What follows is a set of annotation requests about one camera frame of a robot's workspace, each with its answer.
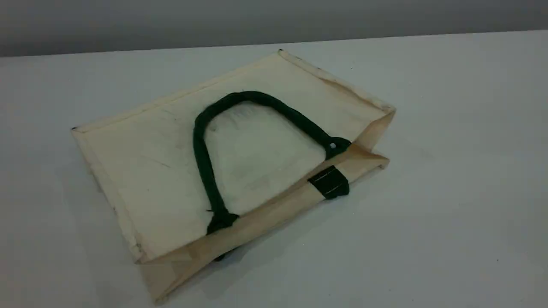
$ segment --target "tabletop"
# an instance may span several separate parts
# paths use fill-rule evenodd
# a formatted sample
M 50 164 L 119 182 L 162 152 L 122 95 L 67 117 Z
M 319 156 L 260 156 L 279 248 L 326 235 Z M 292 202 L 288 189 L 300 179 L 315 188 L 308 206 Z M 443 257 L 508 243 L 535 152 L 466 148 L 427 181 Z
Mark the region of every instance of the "tabletop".
M 165 307 L 545 307 L 548 31 L 0 58 L 0 305 L 150 307 L 70 129 L 283 48 L 397 107 L 386 170 Z

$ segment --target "bag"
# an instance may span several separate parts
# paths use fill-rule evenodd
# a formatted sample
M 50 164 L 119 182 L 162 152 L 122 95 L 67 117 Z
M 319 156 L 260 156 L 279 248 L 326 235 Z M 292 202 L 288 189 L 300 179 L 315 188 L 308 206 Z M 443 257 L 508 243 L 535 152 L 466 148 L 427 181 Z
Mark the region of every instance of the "bag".
M 72 133 L 158 302 L 213 260 L 387 166 L 372 149 L 394 114 L 280 50 Z

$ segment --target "gray wall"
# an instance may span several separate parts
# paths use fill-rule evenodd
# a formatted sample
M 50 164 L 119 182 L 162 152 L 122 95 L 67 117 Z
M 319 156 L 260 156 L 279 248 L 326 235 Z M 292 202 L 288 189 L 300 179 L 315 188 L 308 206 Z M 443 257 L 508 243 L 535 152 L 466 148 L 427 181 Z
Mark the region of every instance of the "gray wall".
M 0 0 L 0 55 L 548 28 L 546 0 Z

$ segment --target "jute bag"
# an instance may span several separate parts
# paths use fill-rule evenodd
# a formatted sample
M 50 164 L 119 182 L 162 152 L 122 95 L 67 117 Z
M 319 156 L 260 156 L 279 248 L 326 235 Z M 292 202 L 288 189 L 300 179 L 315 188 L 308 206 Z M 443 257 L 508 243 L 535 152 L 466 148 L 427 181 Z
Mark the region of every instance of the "jute bag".
M 158 302 L 201 268 L 384 168 L 395 109 L 280 50 L 73 128 Z

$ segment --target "handle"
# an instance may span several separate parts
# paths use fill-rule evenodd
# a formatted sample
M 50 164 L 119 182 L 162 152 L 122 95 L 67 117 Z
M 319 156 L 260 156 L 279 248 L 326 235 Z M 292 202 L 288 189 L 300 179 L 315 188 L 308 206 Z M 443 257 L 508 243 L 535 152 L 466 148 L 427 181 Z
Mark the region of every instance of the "handle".
M 209 105 L 198 115 L 198 117 L 196 117 L 192 141 L 200 177 L 202 178 L 205 192 L 207 193 L 209 203 L 211 204 L 211 211 L 213 212 L 213 218 L 207 227 L 207 234 L 232 226 L 239 216 L 230 213 L 225 206 L 225 202 L 222 200 L 215 182 L 215 174 L 207 151 L 204 135 L 206 133 L 207 125 L 216 116 L 244 101 L 251 101 L 276 110 L 315 142 L 320 144 L 326 151 L 326 160 L 344 152 L 351 144 L 350 141 L 344 138 L 329 136 L 323 129 L 302 115 L 299 111 L 287 106 L 277 98 L 262 92 L 245 91 L 231 93 Z

